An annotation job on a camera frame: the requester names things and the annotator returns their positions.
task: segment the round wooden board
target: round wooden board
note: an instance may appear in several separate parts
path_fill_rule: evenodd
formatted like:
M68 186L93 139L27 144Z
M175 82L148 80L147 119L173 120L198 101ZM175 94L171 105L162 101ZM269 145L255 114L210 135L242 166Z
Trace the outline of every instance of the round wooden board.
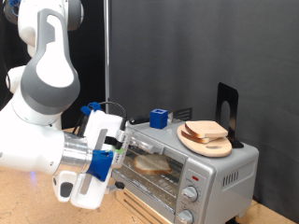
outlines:
M231 154L232 144L226 137L219 138L207 144L196 143L182 136L181 131L184 125L182 124L178 127L178 138L189 150L207 157L225 157Z

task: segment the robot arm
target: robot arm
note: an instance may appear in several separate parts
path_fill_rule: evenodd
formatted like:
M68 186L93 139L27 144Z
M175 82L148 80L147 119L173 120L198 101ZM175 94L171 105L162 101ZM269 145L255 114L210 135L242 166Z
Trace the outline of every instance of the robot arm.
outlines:
M9 2L4 3L6 14ZM82 17L79 0L21 2L19 34L33 58L9 71L14 95L0 113L0 166L53 175L60 202L95 209L103 200L112 168L122 164L130 134L124 132L126 117L95 109L84 137L60 130L62 113L79 94L67 30L76 29ZM107 137L116 144L106 142Z

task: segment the silver toaster oven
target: silver toaster oven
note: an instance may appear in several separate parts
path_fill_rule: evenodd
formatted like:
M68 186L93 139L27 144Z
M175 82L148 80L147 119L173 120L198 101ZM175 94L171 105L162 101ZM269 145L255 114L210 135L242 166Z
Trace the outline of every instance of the silver toaster oven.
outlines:
M162 130L148 123L129 126L133 132L123 166L112 177L163 217L181 224L223 224L244 216L251 206L259 151L244 144L223 158L208 158L183 146L181 123ZM135 170L138 155L165 155L168 175L142 175Z

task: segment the black stand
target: black stand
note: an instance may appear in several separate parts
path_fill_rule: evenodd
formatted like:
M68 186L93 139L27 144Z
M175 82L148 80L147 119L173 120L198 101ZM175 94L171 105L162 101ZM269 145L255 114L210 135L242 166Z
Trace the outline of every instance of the black stand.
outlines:
M230 106L230 126L228 131L228 140L232 143L233 148L244 147L242 143L235 139L235 124L236 124L236 113L237 113L237 103L239 94L237 90L219 83L218 85L218 97L216 106L216 122L221 124L221 110L222 104L226 101Z
M231 220L229 220L228 222L226 222L225 224L240 224L235 220L235 217L233 217Z

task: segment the black curtain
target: black curtain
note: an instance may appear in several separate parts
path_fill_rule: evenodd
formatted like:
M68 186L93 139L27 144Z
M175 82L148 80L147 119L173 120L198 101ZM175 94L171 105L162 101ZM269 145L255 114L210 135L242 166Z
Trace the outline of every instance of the black curtain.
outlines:
M90 102L105 101L105 34L103 1L82 0L84 21L78 30L68 33L71 61L78 72L81 90L78 99L63 113L63 128L76 125L80 108ZM7 70L25 65L31 59L21 41L16 25L2 16L3 41ZM7 86L3 57L0 58L0 105L5 101Z
M111 10L111 101L129 118L192 106L213 120L218 83L237 89L236 138L260 151L254 196L299 222L299 2L112 0Z

